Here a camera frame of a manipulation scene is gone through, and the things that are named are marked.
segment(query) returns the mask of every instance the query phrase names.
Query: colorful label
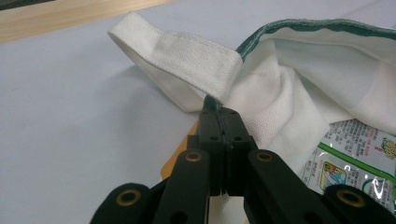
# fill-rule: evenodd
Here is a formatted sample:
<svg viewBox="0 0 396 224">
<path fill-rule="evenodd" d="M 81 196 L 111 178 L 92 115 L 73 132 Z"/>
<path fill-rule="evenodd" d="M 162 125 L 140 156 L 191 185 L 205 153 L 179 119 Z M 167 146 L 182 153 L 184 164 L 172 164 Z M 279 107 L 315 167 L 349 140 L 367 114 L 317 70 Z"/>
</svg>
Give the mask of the colorful label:
<svg viewBox="0 0 396 224">
<path fill-rule="evenodd" d="M 396 137 L 356 119 L 331 124 L 299 176 L 320 194 L 338 184 L 361 189 L 393 213 L 395 142 Z"/>
</svg>

